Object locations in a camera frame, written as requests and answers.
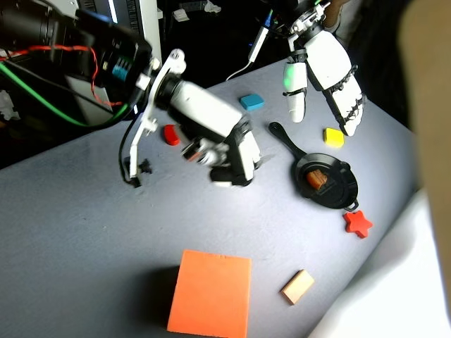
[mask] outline gray table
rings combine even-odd
[[[0,171],[0,336],[183,337],[164,328],[183,249],[252,258],[249,338],[308,333],[415,190],[414,138],[368,102],[356,135],[328,148],[322,130],[337,125],[323,95],[310,88],[304,121],[291,123],[282,76],[279,62],[211,88],[237,107],[246,94],[266,100],[251,114],[254,134],[276,156],[246,188],[215,187],[208,168],[186,163],[159,133],[140,149],[154,174],[130,188],[116,163],[123,123]],[[367,239],[345,232],[343,211],[297,195],[272,120],[305,151],[351,164],[374,223]],[[278,292],[300,269],[316,283],[289,306]]]

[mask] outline brown food item in pan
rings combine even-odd
[[[320,190],[327,182],[327,176],[321,170],[316,169],[306,175],[307,182],[315,189]]]

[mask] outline green cable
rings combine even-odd
[[[26,92],[28,92],[31,96],[33,96],[36,100],[38,100],[41,104],[43,104],[44,106],[46,106],[50,111],[52,111],[53,113],[55,113],[57,116],[59,116],[60,118],[63,118],[64,120],[66,120],[69,123],[72,123],[73,125],[77,125],[78,127],[88,127],[88,128],[93,128],[93,127],[100,127],[102,125],[107,125],[111,122],[113,122],[114,120],[118,119],[119,117],[122,116],[122,114],[124,114],[124,112],[127,110],[128,108],[128,104],[124,104],[121,109],[119,109],[119,111],[108,121],[106,121],[105,123],[102,123],[100,125],[86,125],[84,123],[81,123],[77,120],[74,120],[73,118],[71,118],[70,116],[66,115],[65,113],[63,113],[62,111],[60,111],[59,109],[57,109],[57,107],[55,107],[54,105],[52,105],[50,102],[48,102],[44,97],[42,97],[41,95],[39,95],[33,88],[31,88],[28,84],[26,84],[25,82],[23,82],[16,74],[14,74],[13,72],[11,72],[9,70],[9,68],[7,68],[2,62],[0,62],[0,70],[7,75],[10,79],[12,79],[15,83],[17,83],[20,87],[22,87]]]

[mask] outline orange block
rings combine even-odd
[[[251,260],[185,250],[168,331],[245,338]]]

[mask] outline star-shaped toy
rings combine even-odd
[[[355,232],[360,238],[368,237],[368,229],[373,226],[373,223],[365,218],[364,213],[361,211],[346,213],[343,217],[347,222],[346,232]]]

